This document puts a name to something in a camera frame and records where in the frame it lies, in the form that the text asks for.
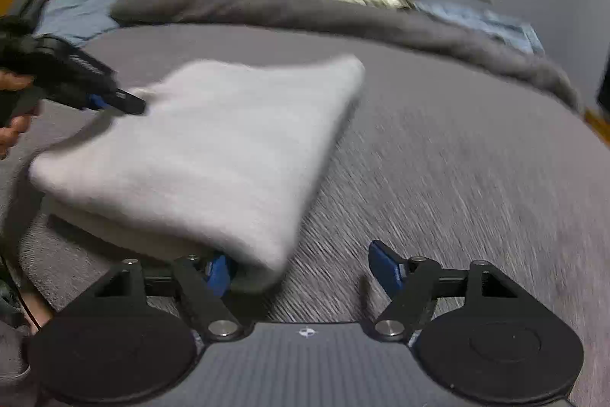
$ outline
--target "silver bolt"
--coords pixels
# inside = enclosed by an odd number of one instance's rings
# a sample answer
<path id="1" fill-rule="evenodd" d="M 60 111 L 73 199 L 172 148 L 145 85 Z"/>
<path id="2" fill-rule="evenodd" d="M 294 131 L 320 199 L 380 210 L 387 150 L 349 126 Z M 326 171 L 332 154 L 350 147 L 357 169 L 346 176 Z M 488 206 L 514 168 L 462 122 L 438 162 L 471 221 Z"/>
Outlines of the silver bolt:
<path id="1" fill-rule="evenodd" d="M 236 323 L 226 319 L 214 321 L 207 328 L 215 336 L 229 336 L 239 330 L 239 326 Z"/>
<path id="2" fill-rule="evenodd" d="M 375 325 L 375 331 L 383 336 L 396 336 L 405 331 L 405 327 L 398 321 L 386 319 L 384 321 L 379 321 Z"/>

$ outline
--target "gray gripper base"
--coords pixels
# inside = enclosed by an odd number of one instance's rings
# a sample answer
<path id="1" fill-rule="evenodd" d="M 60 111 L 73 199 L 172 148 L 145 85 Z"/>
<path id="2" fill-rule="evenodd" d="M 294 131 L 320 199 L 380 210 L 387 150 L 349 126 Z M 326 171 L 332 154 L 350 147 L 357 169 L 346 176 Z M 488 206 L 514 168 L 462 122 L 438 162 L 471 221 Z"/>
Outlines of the gray gripper base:
<path id="1" fill-rule="evenodd" d="M 474 407 L 435 384 L 400 343 L 357 323 L 259 323 L 207 348 L 175 388 L 146 407 Z M 555 403 L 553 407 L 567 407 Z"/>

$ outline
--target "human hand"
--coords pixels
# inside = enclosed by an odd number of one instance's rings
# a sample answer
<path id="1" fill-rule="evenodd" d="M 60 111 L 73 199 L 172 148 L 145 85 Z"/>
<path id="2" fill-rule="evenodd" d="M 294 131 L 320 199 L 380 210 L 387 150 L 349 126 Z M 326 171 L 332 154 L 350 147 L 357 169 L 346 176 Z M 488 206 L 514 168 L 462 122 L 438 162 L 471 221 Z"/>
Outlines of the human hand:
<path id="1" fill-rule="evenodd" d="M 0 90 L 17 91 L 30 86 L 33 78 L 24 75 L 15 75 L 10 71 L 0 69 Z M 10 120 L 8 127 L 0 128 L 0 160 L 8 155 L 8 149 L 14 146 L 19 140 L 19 134 L 29 130 L 32 117 L 38 115 L 38 109 Z"/>

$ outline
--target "white circular logo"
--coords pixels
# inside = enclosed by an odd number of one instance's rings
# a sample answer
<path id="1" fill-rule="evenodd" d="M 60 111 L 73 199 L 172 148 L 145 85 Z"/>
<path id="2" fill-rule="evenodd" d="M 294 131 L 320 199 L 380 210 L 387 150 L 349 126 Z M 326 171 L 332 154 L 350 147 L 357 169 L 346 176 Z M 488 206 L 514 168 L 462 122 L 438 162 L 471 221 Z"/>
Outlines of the white circular logo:
<path id="1" fill-rule="evenodd" d="M 311 328 L 303 328 L 302 330 L 299 330 L 299 334 L 304 338 L 312 337 L 316 333 L 318 333 L 318 332 L 315 330 L 312 330 Z"/>

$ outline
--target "white towel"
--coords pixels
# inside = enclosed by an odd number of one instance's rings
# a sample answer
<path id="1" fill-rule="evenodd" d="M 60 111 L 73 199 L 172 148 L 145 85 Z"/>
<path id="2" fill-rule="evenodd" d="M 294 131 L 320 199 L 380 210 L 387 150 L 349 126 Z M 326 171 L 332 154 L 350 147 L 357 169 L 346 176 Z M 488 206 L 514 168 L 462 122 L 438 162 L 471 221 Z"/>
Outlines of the white towel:
<path id="1" fill-rule="evenodd" d="M 195 61 L 134 91 L 144 116 L 100 113 L 39 155 L 51 210 L 116 245 L 171 260 L 221 250 L 233 288 L 280 278 L 364 67 L 354 56 L 251 68 Z"/>

